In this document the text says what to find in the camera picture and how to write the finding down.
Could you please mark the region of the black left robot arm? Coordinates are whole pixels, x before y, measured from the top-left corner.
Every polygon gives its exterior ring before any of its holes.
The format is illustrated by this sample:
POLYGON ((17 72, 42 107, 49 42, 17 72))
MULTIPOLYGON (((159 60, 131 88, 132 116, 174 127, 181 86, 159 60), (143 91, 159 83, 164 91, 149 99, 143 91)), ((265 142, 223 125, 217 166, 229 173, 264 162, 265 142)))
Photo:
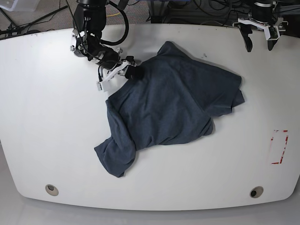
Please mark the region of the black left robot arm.
POLYGON ((271 0, 243 0, 242 3, 250 7, 248 18, 239 18, 237 27, 244 39, 244 44, 248 52, 252 51, 253 43, 249 37, 252 28, 256 27, 264 32, 271 51, 280 38, 277 20, 273 19, 273 3, 271 0))

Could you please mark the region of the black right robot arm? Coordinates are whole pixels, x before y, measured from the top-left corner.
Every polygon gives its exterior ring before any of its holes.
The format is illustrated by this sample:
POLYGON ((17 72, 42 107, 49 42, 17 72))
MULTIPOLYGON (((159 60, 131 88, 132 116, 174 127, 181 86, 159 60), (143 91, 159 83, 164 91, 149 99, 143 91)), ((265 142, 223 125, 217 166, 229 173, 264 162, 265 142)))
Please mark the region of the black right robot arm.
POLYGON ((78 0, 74 13, 73 33, 70 50, 77 57, 85 57, 98 65, 98 77, 103 81, 103 69, 108 72, 117 70, 117 74, 129 80, 140 80, 144 75, 143 69, 137 65, 133 56, 127 56, 124 60, 120 57, 120 51, 112 49, 113 46, 123 43, 129 33, 129 21, 124 12, 128 5, 127 0, 121 0, 118 4, 110 0, 78 0), (125 31, 120 40, 111 42, 102 39, 102 31, 106 26, 106 5, 116 8, 123 16, 125 31))

